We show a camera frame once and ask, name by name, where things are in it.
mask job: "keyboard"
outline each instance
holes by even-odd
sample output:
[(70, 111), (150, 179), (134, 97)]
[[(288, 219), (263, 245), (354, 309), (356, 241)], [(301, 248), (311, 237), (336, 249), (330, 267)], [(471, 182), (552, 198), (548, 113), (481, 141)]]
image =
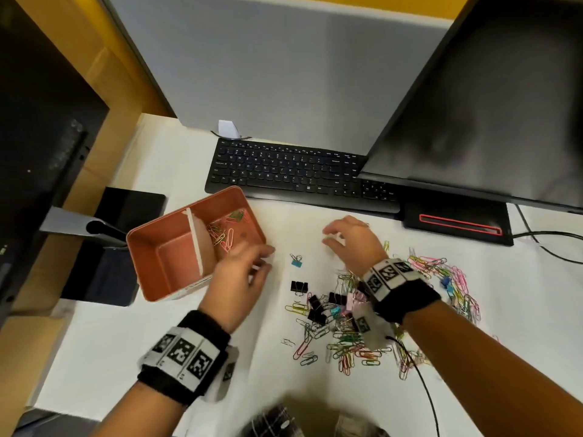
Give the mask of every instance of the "keyboard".
[(397, 213), (393, 185), (357, 178), (366, 159), (310, 147), (219, 139), (205, 191), (237, 185), (249, 198)]

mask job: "person's left hand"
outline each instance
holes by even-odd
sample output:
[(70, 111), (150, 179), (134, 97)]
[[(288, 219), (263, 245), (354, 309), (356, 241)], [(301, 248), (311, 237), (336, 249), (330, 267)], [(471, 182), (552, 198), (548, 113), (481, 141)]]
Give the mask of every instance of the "person's left hand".
[(255, 306), (271, 270), (271, 265), (261, 258), (274, 251), (271, 245), (251, 245), (245, 241), (233, 247), (215, 267), (199, 311), (232, 334)]

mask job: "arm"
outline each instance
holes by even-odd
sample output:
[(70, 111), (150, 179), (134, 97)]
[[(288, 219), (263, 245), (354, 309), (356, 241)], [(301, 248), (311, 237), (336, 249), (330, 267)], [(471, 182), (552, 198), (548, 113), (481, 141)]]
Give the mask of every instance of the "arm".
[[(243, 323), (261, 295), (271, 270), (261, 257), (273, 252), (269, 245), (241, 242), (216, 266), (198, 311), (209, 316), (227, 337)], [(170, 437), (187, 407), (138, 381), (92, 437)]]
[[(331, 238), (322, 242), (359, 277), (387, 258), (367, 224), (351, 216), (324, 229), (336, 233), (345, 246)], [(391, 290), (378, 312), (404, 326), (481, 433), (583, 435), (583, 404), (427, 291), (427, 286)]]

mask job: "gray partition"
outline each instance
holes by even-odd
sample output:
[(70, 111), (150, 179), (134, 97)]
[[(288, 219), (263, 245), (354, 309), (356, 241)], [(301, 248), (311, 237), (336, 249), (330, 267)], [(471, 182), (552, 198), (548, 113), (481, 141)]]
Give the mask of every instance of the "gray partition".
[(109, 1), (182, 124), (229, 119), (244, 136), (360, 154), (450, 24), (314, 2)]

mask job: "desk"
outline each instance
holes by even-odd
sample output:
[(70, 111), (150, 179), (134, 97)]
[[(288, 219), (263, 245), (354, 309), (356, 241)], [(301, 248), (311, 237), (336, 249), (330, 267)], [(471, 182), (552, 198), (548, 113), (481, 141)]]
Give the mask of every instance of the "desk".
[[(205, 178), (216, 137), (208, 131), (187, 129), (175, 119), (144, 115), (113, 186), (169, 197), (166, 212), (206, 194)], [(288, 272), (289, 253), (302, 254), (314, 267), (329, 266), (330, 255), (319, 243), (322, 228), (344, 212), (294, 203), (252, 200), (251, 205), (266, 237), (278, 250), (264, 294), (231, 342), (241, 355), (227, 398), (219, 404), (197, 400), (182, 419), (177, 436), (228, 436), (252, 414), (287, 390), (310, 392), (313, 380), (281, 374), (274, 364), (277, 328), (270, 308), (278, 302), (279, 283)], [(510, 208), (514, 232), (523, 224)], [(560, 229), (583, 234), (576, 215), (524, 208), (532, 229)], [(389, 239), (391, 252), (406, 255), (410, 246), (419, 254), (448, 257), (468, 276), (470, 293), (479, 301), (479, 326), (496, 334), (503, 345), (583, 399), (580, 364), (583, 354), (583, 267), (556, 260), (529, 242), (512, 248), (464, 239), (408, 231), (400, 222), (357, 215), (370, 223), (380, 239)], [(583, 257), (581, 245), (569, 239), (548, 239), (547, 245), (572, 257)], [(136, 361), (191, 309), (203, 290), (178, 301), (149, 303), (138, 294), (129, 307), (77, 302), (68, 331), (49, 370), (35, 406), (95, 420), (103, 419), (135, 382)], [(390, 435), (432, 435), (433, 417), (416, 374), (402, 382), (396, 365), (383, 368), (376, 387), (366, 392), (347, 385), (329, 368), (329, 390), (324, 396), (340, 406), (367, 404), (361, 411), (376, 419)], [(437, 409), (443, 435), (479, 435), (433, 368), (423, 367)], [(315, 377), (321, 379), (324, 373)]]

